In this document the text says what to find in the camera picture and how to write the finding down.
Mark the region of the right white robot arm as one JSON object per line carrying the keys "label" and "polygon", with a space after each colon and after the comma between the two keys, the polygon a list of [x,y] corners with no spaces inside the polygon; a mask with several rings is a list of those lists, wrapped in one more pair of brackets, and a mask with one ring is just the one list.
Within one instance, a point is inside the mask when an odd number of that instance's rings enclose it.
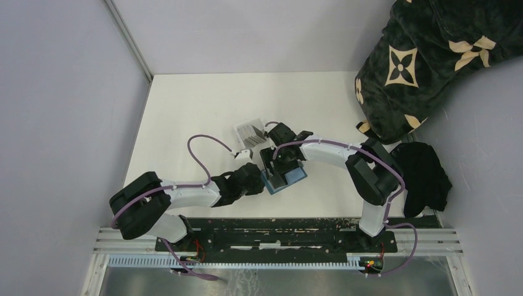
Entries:
{"label": "right white robot arm", "polygon": [[363,210],[356,235],[357,246],[371,252],[381,244],[387,228],[390,204],[405,190],[400,166],[383,145],[372,138],[351,144],[322,138],[310,131],[299,134],[277,123],[265,128],[271,141],[260,156],[264,169],[262,180],[270,194],[275,194],[306,178],[306,161],[316,161],[346,170],[363,199]]}

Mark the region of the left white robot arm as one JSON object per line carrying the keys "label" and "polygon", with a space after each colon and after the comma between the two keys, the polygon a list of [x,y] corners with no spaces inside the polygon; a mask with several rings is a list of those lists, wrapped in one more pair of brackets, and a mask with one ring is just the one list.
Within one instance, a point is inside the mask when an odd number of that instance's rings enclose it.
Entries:
{"label": "left white robot arm", "polygon": [[194,243],[192,229],[184,216],[170,215],[168,210],[223,207],[243,196],[260,194],[264,187],[262,172],[254,163],[213,176],[209,183],[180,184],[148,171],[110,198],[110,226],[119,230],[124,240],[147,234],[185,251]]}

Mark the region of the clear plastic card box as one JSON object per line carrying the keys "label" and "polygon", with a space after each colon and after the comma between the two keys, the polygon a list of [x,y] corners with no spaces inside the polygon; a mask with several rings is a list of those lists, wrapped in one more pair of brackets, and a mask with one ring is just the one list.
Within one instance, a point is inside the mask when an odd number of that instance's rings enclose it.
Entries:
{"label": "clear plastic card box", "polygon": [[253,118],[233,125],[239,147],[242,149],[264,149],[271,146],[266,134],[265,122],[261,118]]}

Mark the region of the blue leather card holder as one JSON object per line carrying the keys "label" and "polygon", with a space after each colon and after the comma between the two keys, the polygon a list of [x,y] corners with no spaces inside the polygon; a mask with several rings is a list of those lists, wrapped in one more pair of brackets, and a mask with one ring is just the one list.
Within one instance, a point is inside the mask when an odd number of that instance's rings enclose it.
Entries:
{"label": "blue leather card holder", "polygon": [[261,179],[270,195],[275,195],[278,192],[292,186],[295,183],[307,177],[307,173],[303,168],[303,163],[298,162],[298,167],[287,173],[272,174],[268,169],[261,171]]}

